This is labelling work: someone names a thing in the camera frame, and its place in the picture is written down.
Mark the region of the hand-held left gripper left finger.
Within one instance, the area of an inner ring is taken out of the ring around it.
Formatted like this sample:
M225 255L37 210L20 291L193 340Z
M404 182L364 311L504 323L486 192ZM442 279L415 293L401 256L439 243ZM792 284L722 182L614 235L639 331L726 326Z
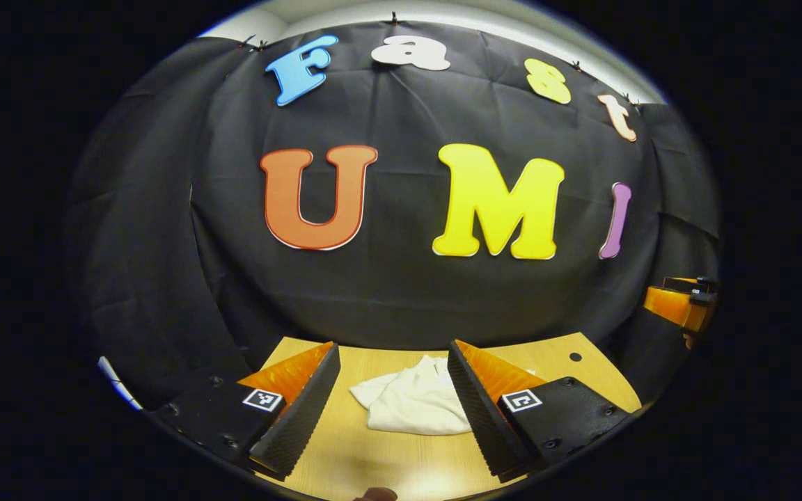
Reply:
M283 481L308 447L338 371L333 342L249 375L213 367L152 414L210 456Z

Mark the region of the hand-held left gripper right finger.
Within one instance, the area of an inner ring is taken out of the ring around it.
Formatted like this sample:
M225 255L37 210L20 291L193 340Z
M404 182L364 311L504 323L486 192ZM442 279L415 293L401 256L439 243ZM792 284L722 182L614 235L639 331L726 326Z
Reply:
M508 482L559 466L632 415L570 371L550 380L454 340L448 371L491 475Z

